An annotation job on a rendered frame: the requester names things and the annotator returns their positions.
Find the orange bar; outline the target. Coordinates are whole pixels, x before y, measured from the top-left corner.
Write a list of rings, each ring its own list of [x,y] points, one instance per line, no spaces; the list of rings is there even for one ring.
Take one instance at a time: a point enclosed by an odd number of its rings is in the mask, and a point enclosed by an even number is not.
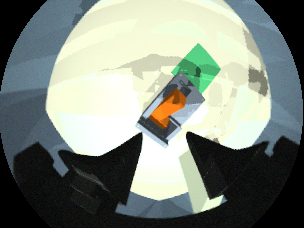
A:
[[[171,91],[171,94],[169,94],[168,97],[165,97],[164,101],[153,110],[151,115],[149,115],[149,121],[155,122],[161,129],[165,129],[165,127],[168,127],[169,121],[171,121],[171,119],[167,117],[175,114],[176,111],[184,109],[185,99],[187,98],[181,94],[180,90],[175,89]]]

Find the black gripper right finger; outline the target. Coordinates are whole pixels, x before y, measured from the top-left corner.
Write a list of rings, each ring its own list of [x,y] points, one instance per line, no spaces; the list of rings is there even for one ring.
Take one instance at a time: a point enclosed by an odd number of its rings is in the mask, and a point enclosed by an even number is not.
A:
[[[263,141],[259,145],[255,143],[255,146],[233,150],[211,139],[200,137],[199,134],[193,134],[192,131],[187,131],[185,139],[209,199],[221,197],[224,190],[240,177],[240,173],[243,174],[249,162],[264,154],[268,146],[268,142]]]

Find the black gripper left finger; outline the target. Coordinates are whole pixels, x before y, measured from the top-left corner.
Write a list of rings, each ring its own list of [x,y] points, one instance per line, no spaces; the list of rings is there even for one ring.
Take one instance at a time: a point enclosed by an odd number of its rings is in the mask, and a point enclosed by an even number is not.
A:
[[[115,198],[119,206],[127,206],[136,166],[143,149],[144,133],[140,131],[135,137],[121,143],[115,149],[101,155],[83,155],[59,150],[61,161],[73,173],[89,179],[103,187],[109,197]]]

